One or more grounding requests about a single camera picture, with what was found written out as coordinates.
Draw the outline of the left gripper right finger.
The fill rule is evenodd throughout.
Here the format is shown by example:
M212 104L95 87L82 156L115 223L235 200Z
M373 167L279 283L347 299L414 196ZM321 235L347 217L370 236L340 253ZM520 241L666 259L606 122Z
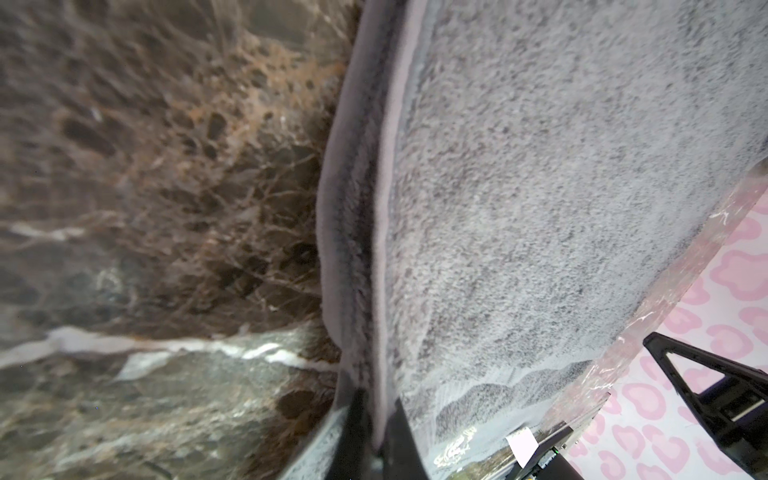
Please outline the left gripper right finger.
M428 480L402 402L395 402L381 447L383 480Z

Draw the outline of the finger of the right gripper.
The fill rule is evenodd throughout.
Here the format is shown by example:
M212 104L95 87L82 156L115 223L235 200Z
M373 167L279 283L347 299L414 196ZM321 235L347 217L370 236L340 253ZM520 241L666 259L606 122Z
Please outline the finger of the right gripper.
M767 477L767 374L653 332L643 346L717 448L753 479ZM723 377L696 393L673 365L685 358Z

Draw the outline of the grey terry towel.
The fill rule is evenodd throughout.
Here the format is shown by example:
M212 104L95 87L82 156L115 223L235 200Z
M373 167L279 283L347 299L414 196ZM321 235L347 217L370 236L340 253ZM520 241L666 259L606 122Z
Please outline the grey terry towel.
M432 479L549 424L766 138L763 1L366 2L316 207L335 401L284 477L358 389L369 479L397 400Z

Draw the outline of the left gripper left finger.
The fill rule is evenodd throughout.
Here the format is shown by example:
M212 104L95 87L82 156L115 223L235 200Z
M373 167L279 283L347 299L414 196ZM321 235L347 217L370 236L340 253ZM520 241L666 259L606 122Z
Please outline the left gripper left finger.
M349 406L344 427L325 480L364 480L371 476L372 426L368 394L358 389Z

